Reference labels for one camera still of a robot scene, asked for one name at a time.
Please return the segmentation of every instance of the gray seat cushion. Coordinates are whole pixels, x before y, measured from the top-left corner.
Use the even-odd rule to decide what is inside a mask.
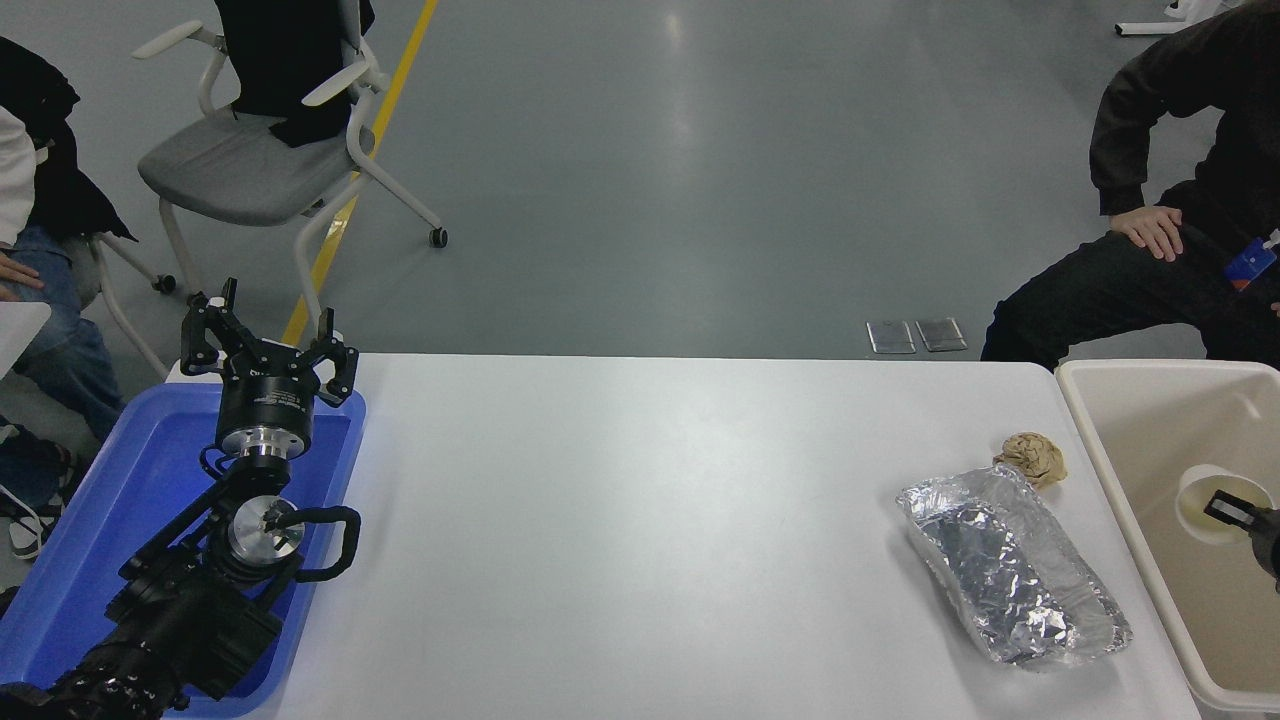
[[[138,161],[156,195],[216,220],[279,225],[324,196],[356,164],[343,136],[289,147],[271,135],[280,118],[220,108]],[[361,131],[367,152],[372,133]]]

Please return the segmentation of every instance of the foil-wrapped package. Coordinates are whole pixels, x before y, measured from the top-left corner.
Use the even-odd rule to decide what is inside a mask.
[[[1027,670],[1073,667],[1133,637],[1106,587],[1011,465],[933,478],[897,503],[911,543],[978,648]]]

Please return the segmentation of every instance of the lanyard badge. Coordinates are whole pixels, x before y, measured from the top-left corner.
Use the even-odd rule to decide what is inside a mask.
[[[1226,266],[1225,274],[1231,287],[1236,291],[1249,287],[1251,282],[1275,264],[1276,254],[1271,249],[1276,245],[1280,245],[1280,231],[1271,233],[1270,240],[1253,238],[1253,242]]]

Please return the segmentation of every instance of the chair caster wheel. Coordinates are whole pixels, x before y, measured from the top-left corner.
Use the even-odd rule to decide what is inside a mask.
[[[151,290],[155,290],[160,295],[169,295],[178,287],[178,281],[173,279],[173,275],[157,275],[156,281],[151,283]]]

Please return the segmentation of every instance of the hand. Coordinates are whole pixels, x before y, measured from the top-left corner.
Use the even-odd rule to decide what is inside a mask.
[[[1147,205],[1111,215],[1111,229],[1129,236],[1130,242],[1149,250],[1156,260],[1169,263],[1183,254],[1183,238],[1178,234],[1180,224],[1183,224],[1183,211],[1161,205]]]
[[[0,281],[15,282],[36,290],[45,287],[45,283],[40,282],[40,273],[35,268],[28,268],[17,260],[12,260],[4,252],[0,252]],[[17,302],[18,300],[20,299],[17,293],[0,284],[0,301]]]

